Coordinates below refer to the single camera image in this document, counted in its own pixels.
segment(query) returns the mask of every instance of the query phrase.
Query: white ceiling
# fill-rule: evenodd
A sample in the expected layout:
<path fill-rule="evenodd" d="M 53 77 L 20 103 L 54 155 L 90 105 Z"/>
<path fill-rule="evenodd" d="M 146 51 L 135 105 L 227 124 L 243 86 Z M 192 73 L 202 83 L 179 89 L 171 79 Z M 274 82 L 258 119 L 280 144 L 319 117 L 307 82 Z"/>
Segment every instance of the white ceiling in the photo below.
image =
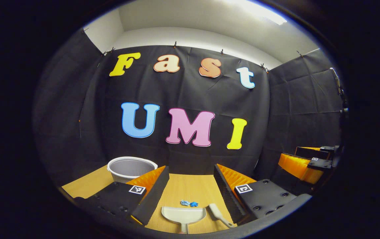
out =
<path fill-rule="evenodd" d="M 236 0 L 136 0 L 119 8 L 125 31 L 186 27 L 215 32 L 252 45 L 281 62 L 318 46 L 291 23 L 278 25 Z"/>

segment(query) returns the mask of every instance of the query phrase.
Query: white dustpan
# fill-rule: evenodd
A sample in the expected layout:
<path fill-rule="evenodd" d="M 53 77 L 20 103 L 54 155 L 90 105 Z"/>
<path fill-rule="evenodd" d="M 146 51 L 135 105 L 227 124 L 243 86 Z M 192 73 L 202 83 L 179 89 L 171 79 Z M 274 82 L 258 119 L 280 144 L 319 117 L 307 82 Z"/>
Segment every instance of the white dustpan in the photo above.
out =
<path fill-rule="evenodd" d="M 162 215 L 174 223 L 181 224 L 181 231 L 189 233 L 188 224 L 198 222 L 205 218 L 206 209 L 162 207 Z"/>

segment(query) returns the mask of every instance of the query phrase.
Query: pink letter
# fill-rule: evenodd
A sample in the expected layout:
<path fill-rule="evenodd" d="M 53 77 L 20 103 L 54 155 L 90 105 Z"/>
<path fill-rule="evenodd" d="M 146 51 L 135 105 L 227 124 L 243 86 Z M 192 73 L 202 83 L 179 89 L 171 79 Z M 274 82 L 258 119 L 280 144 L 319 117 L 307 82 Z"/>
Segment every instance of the pink letter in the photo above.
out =
<path fill-rule="evenodd" d="M 178 138 L 178 130 L 181 132 L 181 137 L 185 144 L 188 144 L 196 133 L 196 139 L 192 141 L 193 145 L 199 147 L 208 147 L 211 145 L 209 141 L 209 132 L 211 128 L 211 122 L 215 118 L 215 114 L 212 112 L 202 111 L 200 112 L 192 124 L 190 124 L 186 111 L 181 108 L 172 108 L 169 110 L 169 114 L 172 116 L 171 132 L 169 137 L 166 138 L 166 142 L 170 144 L 179 144 L 181 142 Z"/>

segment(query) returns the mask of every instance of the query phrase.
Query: white bucket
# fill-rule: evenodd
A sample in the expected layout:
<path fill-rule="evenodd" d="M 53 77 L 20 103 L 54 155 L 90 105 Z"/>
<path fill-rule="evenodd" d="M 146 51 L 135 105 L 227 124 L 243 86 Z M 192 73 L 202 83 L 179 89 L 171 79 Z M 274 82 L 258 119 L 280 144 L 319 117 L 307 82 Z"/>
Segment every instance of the white bucket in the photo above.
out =
<path fill-rule="evenodd" d="M 108 163 L 113 180 L 120 183 L 127 183 L 157 168 L 158 165 L 150 160 L 129 156 L 112 159 Z"/>

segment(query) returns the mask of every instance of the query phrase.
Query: screw hole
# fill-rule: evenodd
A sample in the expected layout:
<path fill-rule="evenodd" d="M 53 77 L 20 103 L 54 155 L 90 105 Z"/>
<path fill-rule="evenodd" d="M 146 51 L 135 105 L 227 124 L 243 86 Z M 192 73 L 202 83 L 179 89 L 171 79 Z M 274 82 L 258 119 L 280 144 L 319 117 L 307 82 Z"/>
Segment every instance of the screw hole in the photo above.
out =
<path fill-rule="evenodd" d="M 124 206 L 120 206 L 119 210 L 122 211 L 122 212 L 128 212 L 128 208 L 126 208 Z"/>

